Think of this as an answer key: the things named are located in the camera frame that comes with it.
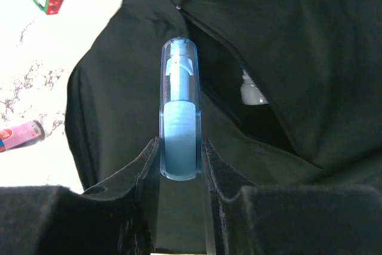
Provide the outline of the blue cap glue stick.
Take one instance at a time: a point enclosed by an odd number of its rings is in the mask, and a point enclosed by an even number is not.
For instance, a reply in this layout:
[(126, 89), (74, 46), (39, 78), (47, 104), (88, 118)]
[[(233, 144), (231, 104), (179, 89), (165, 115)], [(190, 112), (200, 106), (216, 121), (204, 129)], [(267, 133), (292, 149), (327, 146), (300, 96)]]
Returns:
[(241, 97), (244, 105), (257, 106), (268, 104), (267, 99), (244, 68), (242, 68), (242, 80)]

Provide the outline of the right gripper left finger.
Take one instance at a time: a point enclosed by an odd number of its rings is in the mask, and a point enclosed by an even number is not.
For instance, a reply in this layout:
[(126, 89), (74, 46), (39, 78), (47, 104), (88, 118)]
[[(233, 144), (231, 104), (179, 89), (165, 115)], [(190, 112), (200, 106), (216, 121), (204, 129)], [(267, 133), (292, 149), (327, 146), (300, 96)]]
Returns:
[(1, 189), (2, 254), (150, 254), (159, 199), (159, 139), (77, 194), (62, 186)]

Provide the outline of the pink cap small bottle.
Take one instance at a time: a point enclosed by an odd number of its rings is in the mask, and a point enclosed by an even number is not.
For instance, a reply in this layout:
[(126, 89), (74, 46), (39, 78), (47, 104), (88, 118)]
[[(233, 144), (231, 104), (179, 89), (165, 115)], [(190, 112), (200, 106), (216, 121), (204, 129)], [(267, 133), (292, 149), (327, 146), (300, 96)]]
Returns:
[(38, 121), (5, 128), (1, 130), (1, 152), (34, 145), (44, 138), (44, 128)]

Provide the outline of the black student backpack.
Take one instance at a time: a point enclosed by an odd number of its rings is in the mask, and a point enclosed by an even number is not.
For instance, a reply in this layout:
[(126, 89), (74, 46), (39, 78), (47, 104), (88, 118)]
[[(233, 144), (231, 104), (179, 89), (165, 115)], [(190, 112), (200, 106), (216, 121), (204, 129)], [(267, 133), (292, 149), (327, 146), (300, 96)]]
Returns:
[[(381, 0), (123, 0), (67, 85), (86, 190), (159, 139), (161, 49), (178, 36), (198, 49), (201, 147), (257, 186), (381, 194)], [(243, 104), (242, 68), (268, 104)], [(159, 209), (165, 250), (202, 249), (203, 182), (166, 182)]]

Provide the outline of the blue transparent marker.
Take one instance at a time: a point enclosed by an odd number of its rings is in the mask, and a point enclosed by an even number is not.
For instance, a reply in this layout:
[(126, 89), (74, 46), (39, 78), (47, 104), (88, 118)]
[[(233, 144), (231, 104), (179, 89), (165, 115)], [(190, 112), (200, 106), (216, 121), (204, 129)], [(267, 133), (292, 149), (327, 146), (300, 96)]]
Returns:
[(196, 45), (170, 39), (162, 47), (159, 109), (160, 171), (170, 180), (192, 180), (201, 170), (200, 102)]

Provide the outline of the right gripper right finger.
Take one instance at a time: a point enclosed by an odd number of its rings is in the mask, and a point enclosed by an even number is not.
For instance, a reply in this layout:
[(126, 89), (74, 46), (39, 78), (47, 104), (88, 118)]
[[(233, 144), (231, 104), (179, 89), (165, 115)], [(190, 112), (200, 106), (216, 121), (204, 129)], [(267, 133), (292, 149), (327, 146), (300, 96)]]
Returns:
[(380, 254), (381, 194), (366, 186), (257, 186), (201, 147), (208, 254)]

